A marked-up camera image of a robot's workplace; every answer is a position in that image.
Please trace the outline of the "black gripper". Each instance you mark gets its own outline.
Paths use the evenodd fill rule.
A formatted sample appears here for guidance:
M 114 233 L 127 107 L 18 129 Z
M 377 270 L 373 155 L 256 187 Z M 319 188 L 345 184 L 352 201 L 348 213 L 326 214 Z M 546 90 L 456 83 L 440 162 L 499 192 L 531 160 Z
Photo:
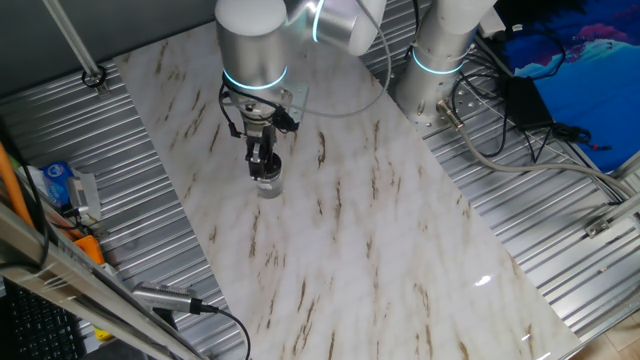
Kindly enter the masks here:
M 264 177 L 266 164 L 266 150 L 272 151 L 276 143 L 276 128 L 269 122 L 244 122 L 247 152 L 245 160 L 248 163 L 249 175 L 253 180 Z

